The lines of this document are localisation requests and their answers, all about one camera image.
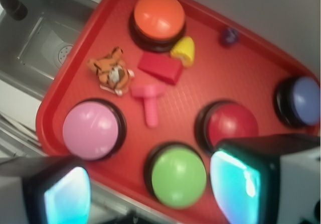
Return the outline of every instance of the cyan light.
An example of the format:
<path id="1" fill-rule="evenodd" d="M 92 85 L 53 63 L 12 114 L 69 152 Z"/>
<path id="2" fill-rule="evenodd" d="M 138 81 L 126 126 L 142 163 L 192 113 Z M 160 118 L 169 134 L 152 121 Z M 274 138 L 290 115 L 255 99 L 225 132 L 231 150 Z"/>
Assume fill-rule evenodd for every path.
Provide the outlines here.
<path id="1" fill-rule="evenodd" d="M 211 184 L 215 199 L 230 223 L 258 223 L 260 173 L 219 150 L 211 158 Z"/>
<path id="2" fill-rule="evenodd" d="M 45 192 L 48 224 L 87 223 L 90 211 L 90 180 L 82 167 L 75 167 Z"/>

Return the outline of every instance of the pink peg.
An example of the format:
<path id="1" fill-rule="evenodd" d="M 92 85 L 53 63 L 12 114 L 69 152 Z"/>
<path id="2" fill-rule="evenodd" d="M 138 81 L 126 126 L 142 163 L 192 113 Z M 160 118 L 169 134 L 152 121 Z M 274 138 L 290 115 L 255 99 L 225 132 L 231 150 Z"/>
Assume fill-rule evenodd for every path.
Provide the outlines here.
<path id="1" fill-rule="evenodd" d="M 165 92 L 166 85 L 164 83 L 149 84 L 145 86 L 133 86 L 131 95 L 133 97 L 141 97 L 144 101 L 145 120 L 150 128 L 158 125 L 157 113 L 157 97 Z"/>

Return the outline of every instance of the orange button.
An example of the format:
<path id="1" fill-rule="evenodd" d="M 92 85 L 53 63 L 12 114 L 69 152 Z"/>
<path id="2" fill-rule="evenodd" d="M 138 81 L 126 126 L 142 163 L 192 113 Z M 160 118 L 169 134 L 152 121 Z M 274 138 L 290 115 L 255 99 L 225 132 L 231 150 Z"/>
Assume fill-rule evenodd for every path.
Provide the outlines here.
<path id="1" fill-rule="evenodd" d="M 185 13 L 178 0 L 138 0 L 134 9 L 140 31 L 155 40 L 176 36 L 185 23 Z"/>

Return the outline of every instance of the red block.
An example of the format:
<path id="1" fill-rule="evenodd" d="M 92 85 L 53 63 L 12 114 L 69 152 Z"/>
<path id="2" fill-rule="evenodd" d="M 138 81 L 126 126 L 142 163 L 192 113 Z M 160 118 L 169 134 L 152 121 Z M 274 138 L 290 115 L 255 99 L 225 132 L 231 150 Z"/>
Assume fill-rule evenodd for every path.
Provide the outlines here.
<path id="1" fill-rule="evenodd" d="M 152 52 L 144 52 L 138 68 L 172 85 L 178 82 L 183 71 L 180 60 Z"/>

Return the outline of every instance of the red tray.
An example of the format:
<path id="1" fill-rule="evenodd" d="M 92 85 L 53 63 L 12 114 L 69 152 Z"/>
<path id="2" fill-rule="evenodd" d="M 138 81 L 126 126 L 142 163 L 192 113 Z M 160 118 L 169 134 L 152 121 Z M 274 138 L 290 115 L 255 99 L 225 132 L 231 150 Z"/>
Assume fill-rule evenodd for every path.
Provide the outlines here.
<path id="1" fill-rule="evenodd" d="M 202 198 L 184 210 L 168 208 L 155 200 L 143 181 L 148 153 L 162 142 L 183 141 L 202 156 L 209 171 L 210 158 L 202 152 L 194 136 L 194 122 L 201 108 L 216 100 L 231 99 L 248 107 L 256 116 L 260 135 L 277 133 L 317 134 L 315 128 L 291 129 L 284 126 L 273 110 L 273 92 L 283 79 L 313 74 L 283 51 L 240 25 L 192 0 L 178 0 L 186 18 L 186 35 L 196 45 L 195 65 L 183 71 L 176 86 L 168 85 L 158 99 L 159 126 L 145 125 L 143 104 L 130 93 L 118 97 L 101 90 L 98 79 L 86 66 L 120 46 L 129 69 L 134 70 L 132 85 L 158 80 L 138 70 L 143 54 L 129 35 L 128 19 L 137 0 L 102 0 L 52 83 L 37 115 L 37 135 L 49 155 L 69 155 L 62 137 L 67 113 L 89 98 L 103 98 L 116 104 L 128 126 L 121 150 L 112 158 L 87 162 L 94 180 L 121 192 L 173 219 L 185 223 L 225 223 L 213 197 L 210 182 Z M 231 26 L 240 32 L 240 41 L 230 49 L 218 44 L 220 32 Z"/>

